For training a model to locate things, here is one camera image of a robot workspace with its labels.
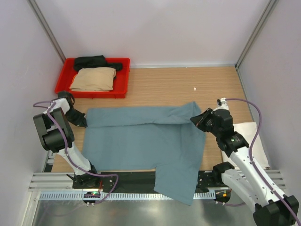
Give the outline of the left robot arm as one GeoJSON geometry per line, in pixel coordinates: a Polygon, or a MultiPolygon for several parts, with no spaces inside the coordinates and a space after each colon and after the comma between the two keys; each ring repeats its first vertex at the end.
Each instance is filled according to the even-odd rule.
{"type": "Polygon", "coordinates": [[[76,147],[71,124],[87,127],[85,114],[74,108],[75,98],[66,91],[58,93],[58,98],[35,103],[34,107],[45,108],[35,115],[33,122],[42,147],[61,157],[72,167],[74,175],[67,175],[73,181],[73,188],[95,188],[100,177],[92,163],[76,147]]]}

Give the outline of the black t-shirt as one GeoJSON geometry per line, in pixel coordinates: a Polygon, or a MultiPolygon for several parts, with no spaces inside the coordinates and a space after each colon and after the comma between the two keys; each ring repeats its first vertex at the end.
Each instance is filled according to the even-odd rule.
{"type": "Polygon", "coordinates": [[[116,71],[123,69],[122,63],[109,63],[103,55],[100,56],[82,56],[74,60],[73,69],[79,71],[85,68],[109,67],[116,71]]]}

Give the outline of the red plastic bin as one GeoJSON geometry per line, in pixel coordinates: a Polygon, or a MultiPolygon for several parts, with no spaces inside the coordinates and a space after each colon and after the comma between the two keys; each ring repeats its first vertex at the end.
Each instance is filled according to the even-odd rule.
{"type": "Polygon", "coordinates": [[[125,98],[128,88],[130,59],[107,58],[108,63],[121,63],[122,69],[97,67],[74,69],[74,58],[65,60],[55,93],[67,91],[75,98],[125,98]]]}

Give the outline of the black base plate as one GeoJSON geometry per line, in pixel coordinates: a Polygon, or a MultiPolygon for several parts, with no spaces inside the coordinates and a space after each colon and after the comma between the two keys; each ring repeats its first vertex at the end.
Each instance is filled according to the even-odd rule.
{"type": "MultiPolygon", "coordinates": [[[[73,182],[74,189],[101,188],[108,192],[114,185],[115,193],[152,193],[155,186],[155,172],[117,172],[118,176],[110,176],[109,173],[102,173],[101,177],[84,174],[80,176],[67,175],[73,182]]],[[[209,188],[226,187],[212,171],[199,171],[197,182],[193,183],[196,190],[204,192],[209,188]]]]}

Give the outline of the beige folded t-shirt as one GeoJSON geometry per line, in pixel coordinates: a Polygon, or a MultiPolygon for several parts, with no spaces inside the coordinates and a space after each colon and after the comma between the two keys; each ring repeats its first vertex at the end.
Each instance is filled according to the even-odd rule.
{"type": "Polygon", "coordinates": [[[108,92],[113,90],[116,70],[109,67],[85,68],[72,79],[69,89],[78,92],[108,92]]]}

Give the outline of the blue t-shirt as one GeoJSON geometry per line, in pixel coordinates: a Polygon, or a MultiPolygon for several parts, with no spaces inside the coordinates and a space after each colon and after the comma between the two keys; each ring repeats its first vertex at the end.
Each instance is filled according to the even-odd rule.
{"type": "Polygon", "coordinates": [[[89,109],[82,154],[98,171],[155,169],[154,190],[191,205],[206,141],[191,122],[200,113],[195,102],[89,109]]]}

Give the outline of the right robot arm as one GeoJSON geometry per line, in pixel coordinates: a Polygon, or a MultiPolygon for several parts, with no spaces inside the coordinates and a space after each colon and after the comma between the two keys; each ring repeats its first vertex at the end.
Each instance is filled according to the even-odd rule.
{"type": "Polygon", "coordinates": [[[298,200],[287,196],[250,154],[248,142],[234,129],[229,110],[208,108],[190,120],[199,130],[213,134],[218,147],[241,170],[238,173],[229,162],[220,163],[213,167],[212,181],[216,186],[230,187],[250,208],[256,225],[300,224],[298,200]]]}

